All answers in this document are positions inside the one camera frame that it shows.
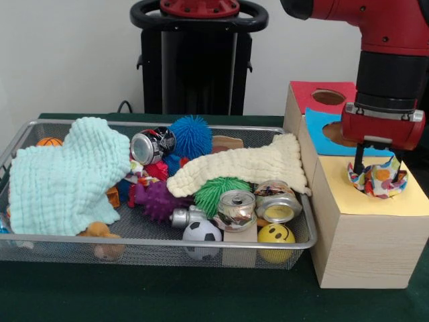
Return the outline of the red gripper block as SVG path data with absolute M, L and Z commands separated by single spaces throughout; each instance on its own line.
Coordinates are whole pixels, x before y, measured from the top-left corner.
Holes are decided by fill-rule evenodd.
M 364 170 L 363 155 L 365 145 L 363 142 L 383 142 L 396 150 L 413 150 L 420 141 L 426 116 L 422 112 L 420 121 L 385 119 L 349 113 L 345 110 L 341 115 L 342 135 L 346 140 L 358 143 L 354 161 L 354 173 Z M 402 164 L 402 151 L 395 152 L 396 171 L 392 183 L 398 181 Z

